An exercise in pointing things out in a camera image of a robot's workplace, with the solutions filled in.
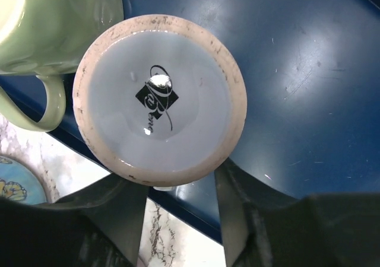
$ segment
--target blue tray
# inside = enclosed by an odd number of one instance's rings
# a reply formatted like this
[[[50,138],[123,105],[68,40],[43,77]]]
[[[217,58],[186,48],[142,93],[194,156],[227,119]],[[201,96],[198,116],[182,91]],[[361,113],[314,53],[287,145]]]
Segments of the blue tray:
[[[380,12],[367,0],[123,0],[126,18],[170,14],[215,34],[243,73],[248,115],[231,155],[271,187],[312,192],[380,190]],[[96,161],[68,105],[52,135]],[[41,117],[37,78],[0,77],[15,102]],[[214,175],[149,197],[221,242]]]

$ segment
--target logo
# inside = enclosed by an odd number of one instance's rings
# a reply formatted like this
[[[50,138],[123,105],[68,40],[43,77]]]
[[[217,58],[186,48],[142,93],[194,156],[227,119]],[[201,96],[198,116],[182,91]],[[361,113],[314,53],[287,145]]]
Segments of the logo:
[[[151,133],[154,120],[158,120],[163,114],[169,120],[170,130],[173,130],[173,123],[167,110],[178,99],[178,95],[173,90],[169,74],[162,66],[153,65],[150,68],[150,78],[145,82],[145,86],[137,92],[136,98],[149,110],[148,130]]]

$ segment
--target mug handle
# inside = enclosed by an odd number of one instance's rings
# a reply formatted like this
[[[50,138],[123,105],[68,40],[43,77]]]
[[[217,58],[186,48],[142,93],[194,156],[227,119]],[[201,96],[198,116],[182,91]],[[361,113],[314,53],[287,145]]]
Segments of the mug handle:
[[[31,120],[0,87],[0,114],[19,128],[35,132],[54,130],[62,121],[66,110],[64,82],[60,75],[36,75],[46,90],[46,110],[39,122]]]

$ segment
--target green mug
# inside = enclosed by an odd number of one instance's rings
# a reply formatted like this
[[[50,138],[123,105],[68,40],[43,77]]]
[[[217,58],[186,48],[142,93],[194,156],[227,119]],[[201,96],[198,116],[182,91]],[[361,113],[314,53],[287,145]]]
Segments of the green mug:
[[[47,97],[34,122],[0,87],[0,114],[31,131],[55,129],[66,108],[61,75],[75,72],[87,48],[123,16],[122,0],[0,0],[0,75],[36,75]]]

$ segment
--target yellow flower pattern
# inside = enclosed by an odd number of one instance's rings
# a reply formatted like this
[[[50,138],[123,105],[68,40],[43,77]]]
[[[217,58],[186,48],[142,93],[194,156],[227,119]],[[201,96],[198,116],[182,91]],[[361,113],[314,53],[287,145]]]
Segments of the yellow flower pattern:
[[[12,201],[22,201],[26,199],[27,192],[17,182],[5,182],[0,179],[0,196]]]

